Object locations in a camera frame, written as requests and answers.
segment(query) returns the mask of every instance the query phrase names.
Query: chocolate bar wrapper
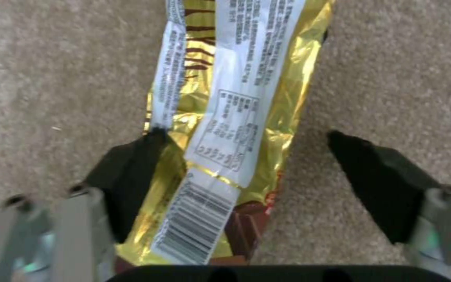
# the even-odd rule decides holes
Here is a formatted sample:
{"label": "chocolate bar wrapper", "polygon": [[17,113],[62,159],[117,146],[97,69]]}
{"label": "chocolate bar wrapper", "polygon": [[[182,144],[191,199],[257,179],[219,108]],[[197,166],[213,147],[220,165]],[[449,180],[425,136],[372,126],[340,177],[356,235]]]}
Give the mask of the chocolate bar wrapper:
{"label": "chocolate bar wrapper", "polygon": [[117,246],[120,257],[134,265],[251,259],[280,190],[333,5],[167,1],[173,19],[145,130],[163,127],[173,142],[132,232]]}

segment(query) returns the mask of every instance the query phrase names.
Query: barcode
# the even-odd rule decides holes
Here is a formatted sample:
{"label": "barcode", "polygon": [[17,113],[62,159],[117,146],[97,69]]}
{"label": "barcode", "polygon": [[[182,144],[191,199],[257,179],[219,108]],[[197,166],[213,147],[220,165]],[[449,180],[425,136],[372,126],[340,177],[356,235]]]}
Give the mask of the barcode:
{"label": "barcode", "polygon": [[211,176],[211,185],[202,187],[197,183],[206,181],[196,181],[195,175],[189,173],[182,182],[152,245],[177,264],[208,263],[238,196],[236,188]]}

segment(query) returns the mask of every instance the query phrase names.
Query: white label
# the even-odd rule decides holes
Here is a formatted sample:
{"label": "white label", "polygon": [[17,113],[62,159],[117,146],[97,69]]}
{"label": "white label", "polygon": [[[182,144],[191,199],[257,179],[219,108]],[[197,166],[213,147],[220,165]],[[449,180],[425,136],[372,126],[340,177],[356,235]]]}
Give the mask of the white label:
{"label": "white label", "polygon": [[247,187],[305,0],[216,1],[211,97],[186,159]]}
{"label": "white label", "polygon": [[168,22],[163,34],[153,84],[151,128],[171,128],[180,99],[185,69],[186,25],[181,0],[167,0]]}
{"label": "white label", "polygon": [[191,168],[151,250],[174,264],[207,264],[239,194],[237,188]]}

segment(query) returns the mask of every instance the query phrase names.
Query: gold foil wrapper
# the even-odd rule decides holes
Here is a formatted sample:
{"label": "gold foil wrapper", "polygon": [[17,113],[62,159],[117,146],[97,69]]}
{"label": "gold foil wrapper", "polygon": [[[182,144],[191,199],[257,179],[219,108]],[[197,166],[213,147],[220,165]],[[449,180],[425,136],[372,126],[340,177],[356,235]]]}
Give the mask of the gold foil wrapper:
{"label": "gold foil wrapper", "polygon": [[[191,165],[183,158],[198,123],[206,111],[213,79],[215,54],[215,2],[184,0],[186,19],[185,81],[180,91],[179,106],[168,134],[171,142],[163,151],[156,167],[150,191],[140,209],[132,232],[118,254],[134,265],[168,264],[153,254],[152,240],[165,217],[168,204]],[[258,201],[272,207],[279,191],[279,180],[297,131],[299,118],[314,71],[324,32],[330,23],[334,0],[306,0],[285,55],[281,77],[272,100],[258,162],[252,182],[241,188],[238,205]],[[152,115],[152,90],[147,98],[149,129]],[[230,257],[231,248],[225,235],[213,257]]]}

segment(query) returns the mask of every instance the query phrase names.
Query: chocolate bar image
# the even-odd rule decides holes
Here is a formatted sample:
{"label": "chocolate bar image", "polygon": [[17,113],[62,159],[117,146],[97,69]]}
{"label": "chocolate bar image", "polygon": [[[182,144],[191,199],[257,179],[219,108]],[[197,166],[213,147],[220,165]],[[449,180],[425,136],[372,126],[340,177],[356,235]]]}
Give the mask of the chocolate bar image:
{"label": "chocolate bar image", "polygon": [[225,225],[225,235],[233,255],[250,260],[267,225],[267,207],[261,202],[249,201],[236,206]]}
{"label": "chocolate bar image", "polygon": [[120,257],[116,257],[116,260],[114,262],[114,272],[116,274],[120,274],[123,273],[125,271],[128,271],[132,268],[135,268],[135,266],[127,261],[125,261],[124,259],[120,258]]}
{"label": "chocolate bar image", "polygon": [[247,261],[243,255],[235,255],[233,257],[216,257],[210,259],[211,266],[245,266]]}

